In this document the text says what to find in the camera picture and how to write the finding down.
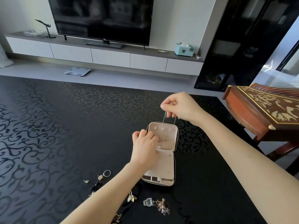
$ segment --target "black swirl pattern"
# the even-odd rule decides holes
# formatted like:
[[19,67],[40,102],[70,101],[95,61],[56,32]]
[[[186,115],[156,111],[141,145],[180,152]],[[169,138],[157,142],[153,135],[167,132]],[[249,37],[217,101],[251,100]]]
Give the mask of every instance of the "black swirl pattern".
[[[170,94],[8,76],[0,92],[0,224],[60,223],[97,175],[109,169],[114,177],[129,162],[131,134],[163,119],[159,105]],[[218,98],[193,98],[252,143]],[[176,124],[175,185],[137,183],[121,223],[265,223],[204,131]],[[148,197],[165,198],[170,215],[144,207]]]

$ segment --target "white tile floor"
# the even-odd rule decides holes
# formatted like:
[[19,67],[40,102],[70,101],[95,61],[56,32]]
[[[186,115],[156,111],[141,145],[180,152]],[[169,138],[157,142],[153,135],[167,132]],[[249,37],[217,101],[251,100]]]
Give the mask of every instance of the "white tile floor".
[[[208,90],[194,89],[196,76],[190,76],[189,79],[175,79],[152,75],[110,71],[96,69],[84,77],[76,75],[66,75],[64,72],[72,66],[61,64],[49,64],[41,62],[32,62],[25,60],[14,60],[15,64],[7,68],[0,68],[0,75],[17,76],[32,79],[46,79],[63,82],[77,82],[94,85],[116,86],[143,90],[156,90],[164,92],[181,92],[185,91],[189,94],[215,96],[226,106],[222,100],[223,93]],[[259,147],[268,154],[277,147],[284,144],[283,142],[261,142]],[[294,159],[299,156],[299,150],[279,159],[276,163],[282,168],[287,168]]]

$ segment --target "open jewelry box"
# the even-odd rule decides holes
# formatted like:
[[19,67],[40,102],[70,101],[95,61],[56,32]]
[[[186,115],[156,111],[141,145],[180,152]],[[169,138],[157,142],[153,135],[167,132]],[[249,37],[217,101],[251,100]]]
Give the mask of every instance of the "open jewelry box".
[[178,141],[178,127],[172,123],[153,121],[147,127],[147,132],[149,131],[159,137],[157,151],[160,152],[160,158],[157,165],[141,179],[152,184],[172,186],[176,180],[176,161],[173,153]]

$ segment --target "light blue tissue box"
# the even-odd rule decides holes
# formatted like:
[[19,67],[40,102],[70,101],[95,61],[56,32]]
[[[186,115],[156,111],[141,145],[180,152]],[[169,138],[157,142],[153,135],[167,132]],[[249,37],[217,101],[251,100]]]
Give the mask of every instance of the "light blue tissue box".
[[193,56],[194,49],[191,45],[189,47],[181,47],[179,43],[176,44],[176,48],[174,50],[174,53],[176,55],[182,55],[182,56]]

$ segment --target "silver ring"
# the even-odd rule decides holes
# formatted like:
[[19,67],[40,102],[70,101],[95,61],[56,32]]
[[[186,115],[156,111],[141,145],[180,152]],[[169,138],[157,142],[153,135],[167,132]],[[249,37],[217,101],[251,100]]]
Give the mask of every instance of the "silver ring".
[[105,175],[106,171],[104,171],[103,175],[104,175],[104,177],[109,177],[111,175],[111,171],[109,171],[109,175]]

